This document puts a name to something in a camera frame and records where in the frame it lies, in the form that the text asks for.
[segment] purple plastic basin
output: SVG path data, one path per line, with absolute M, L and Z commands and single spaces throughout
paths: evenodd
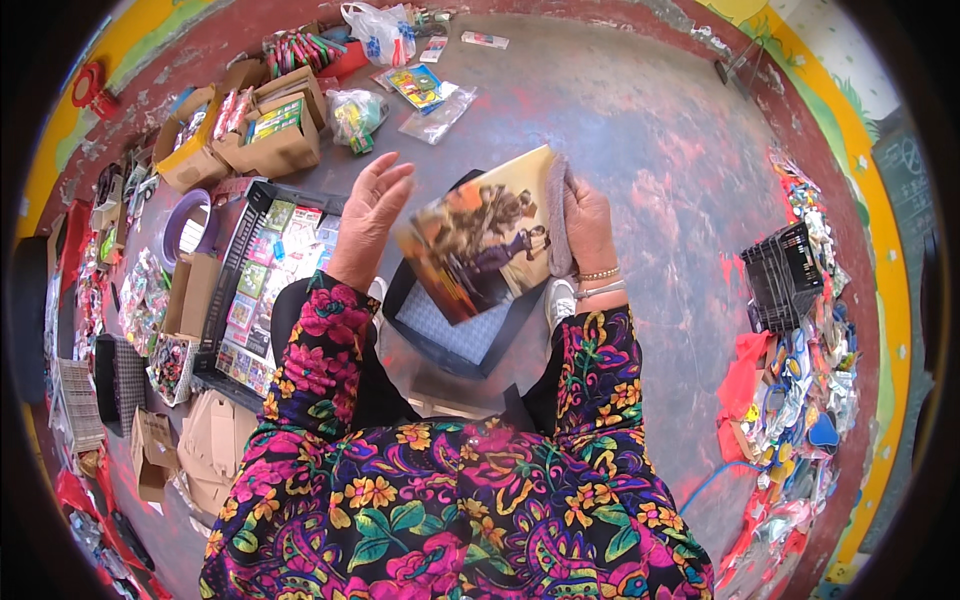
M 198 227 L 198 220 L 205 216 L 205 224 Z M 191 230 L 184 232 L 187 222 L 190 221 Z M 180 238 L 186 235 L 191 242 L 196 242 L 193 252 L 207 253 L 213 250 L 218 230 L 217 212 L 210 203 L 210 195 L 203 189 L 190 190 L 174 206 L 163 230 L 163 267 L 173 271 L 177 266 L 180 249 Z

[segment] hand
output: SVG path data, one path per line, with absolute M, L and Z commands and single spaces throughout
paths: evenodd
M 564 186 L 564 222 L 570 253 L 580 273 L 601 273 L 616 266 L 610 202 L 583 180 Z
M 412 162 L 391 168 L 399 156 L 387 153 L 357 176 L 327 265 L 331 277 L 364 294 L 376 276 L 390 227 L 414 189 Z

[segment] woman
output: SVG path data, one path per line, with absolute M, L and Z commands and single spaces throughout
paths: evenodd
M 368 347 L 378 301 L 361 290 L 414 186 L 414 166 L 396 159 L 357 178 L 329 268 L 301 288 L 262 424 L 207 543 L 202 597 L 709 598 L 709 558 L 646 456 L 610 206 L 585 183 L 567 190 L 564 219 L 578 296 L 596 293 L 574 305 L 565 281 L 549 289 L 548 320 L 563 320 L 559 376 L 534 387 L 552 389 L 550 435 L 511 424 L 510 410 L 358 427 L 358 387 L 373 388 L 364 371 L 382 371 Z

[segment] woman's left hand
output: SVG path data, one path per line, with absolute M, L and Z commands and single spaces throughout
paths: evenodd
M 400 154 L 387 153 L 367 165 L 344 206 L 337 247 L 326 272 L 364 294 L 376 276 L 390 227 L 410 198 L 412 162 L 391 168 Z

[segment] gold bracelet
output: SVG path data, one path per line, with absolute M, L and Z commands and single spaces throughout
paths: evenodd
M 606 271 L 601 271 L 600 273 L 587 273 L 587 274 L 577 274 L 577 278 L 581 281 L 596 281 L 597 279 L 606 279 L 607 277 L 612 277 L 620 273 L 620 266 L 617 265 L 612 269 Z

